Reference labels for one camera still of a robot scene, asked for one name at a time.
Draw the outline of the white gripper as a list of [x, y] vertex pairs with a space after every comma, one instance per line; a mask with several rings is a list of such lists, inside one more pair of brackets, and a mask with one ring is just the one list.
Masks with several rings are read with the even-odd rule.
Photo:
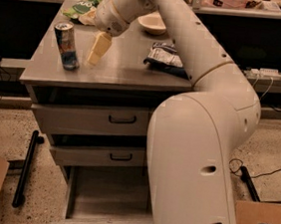
[[99, 59], [108, 51], [112, 45], [112, 38], [120, 36], [130, 26], [119, 14], [113, 0], [102, 0], [96, 11], [90, 10], [78, 19], [81, 24], [96, 25], [102, 31], [97, 34], [87, 58], [87, 62], [91, 65], [97, 64]]

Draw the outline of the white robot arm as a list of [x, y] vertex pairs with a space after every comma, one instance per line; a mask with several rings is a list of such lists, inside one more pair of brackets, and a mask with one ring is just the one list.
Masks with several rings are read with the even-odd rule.
[[147, 128], [153, 224], [236, 224], [228, 159], [260, 120], [258, 96], [184, 0], [103, 0], [91, 61], [141, 15], [159, 12], [190, 81]]

